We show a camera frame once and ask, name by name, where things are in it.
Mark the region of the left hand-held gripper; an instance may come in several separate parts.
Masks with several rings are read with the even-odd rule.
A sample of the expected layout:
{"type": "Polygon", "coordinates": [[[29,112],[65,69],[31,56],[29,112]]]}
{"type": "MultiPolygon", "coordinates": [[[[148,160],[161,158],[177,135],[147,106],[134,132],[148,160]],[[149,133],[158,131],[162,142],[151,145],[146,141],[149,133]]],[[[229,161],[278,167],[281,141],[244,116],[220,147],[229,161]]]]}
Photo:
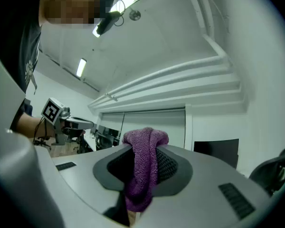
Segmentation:
{"type": "Polygon", "coordinates": [[[68,135],[80,135],[95,126],[91,121],[71,116],[70,108],[52,97],[48,99],[41,115],[44,118],[45,137],[51,136],[48,126],[55,137],[53,145],[65,145],[68,135]]]}

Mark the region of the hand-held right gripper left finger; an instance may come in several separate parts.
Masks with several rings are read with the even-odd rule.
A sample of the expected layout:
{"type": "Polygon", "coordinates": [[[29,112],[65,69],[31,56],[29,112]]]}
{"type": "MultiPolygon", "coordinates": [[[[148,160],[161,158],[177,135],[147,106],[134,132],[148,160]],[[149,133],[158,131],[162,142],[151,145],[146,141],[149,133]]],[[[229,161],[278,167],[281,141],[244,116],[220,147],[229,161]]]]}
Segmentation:
{"type": "Polygon", "coordinates": [[[133,168],[130,145],[56,157],[53,162],[65,182],[89,208],[118,225],[130,225],[124,191],[133,168]]]}

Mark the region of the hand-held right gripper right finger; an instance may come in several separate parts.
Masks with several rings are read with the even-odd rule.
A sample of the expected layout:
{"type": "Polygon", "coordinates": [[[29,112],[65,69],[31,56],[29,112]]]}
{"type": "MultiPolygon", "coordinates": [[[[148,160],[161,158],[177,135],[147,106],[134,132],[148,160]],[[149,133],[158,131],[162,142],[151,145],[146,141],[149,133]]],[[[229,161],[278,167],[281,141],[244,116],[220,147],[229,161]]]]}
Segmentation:
{"type": "Polygon", "coordinates": [[[227,163],[171,145],[158,151],[177,169],[154,188],[137,228],[248,228],[262,218],[269,195],[227,163]]]}

